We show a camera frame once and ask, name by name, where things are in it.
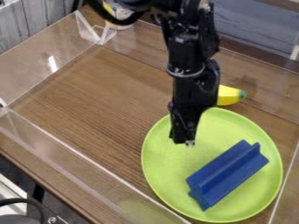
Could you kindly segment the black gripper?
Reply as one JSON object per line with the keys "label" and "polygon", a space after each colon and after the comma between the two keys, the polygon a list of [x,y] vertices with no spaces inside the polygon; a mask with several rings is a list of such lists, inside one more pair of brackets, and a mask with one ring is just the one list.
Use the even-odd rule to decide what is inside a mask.
{"label": "black gripper", "polygon": [[215,59],[209,59],[204,64],[199,75],[173,79],[168,110],[171,115],[169,138],[176,144],[183,143],[184,128],[185,146],[195,145],[201,113],[216,105],[219,84],[220,66]]}

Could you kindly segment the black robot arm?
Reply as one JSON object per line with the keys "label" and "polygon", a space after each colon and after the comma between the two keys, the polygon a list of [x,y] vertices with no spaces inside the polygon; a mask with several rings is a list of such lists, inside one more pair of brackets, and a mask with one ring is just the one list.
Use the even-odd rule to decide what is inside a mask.
{"label": "black robot arm", "polygon": [[131,25],[156,8],[156,23],[168,50],[167,73],[172,76],[169,138],[193,146],[203,112],[217,103],[220,67],[212,56],[220,50],[211,0],[116,0],[132,11],[119,19],[104,8],[104,0],[87,0],[92,10],[113,25]]}

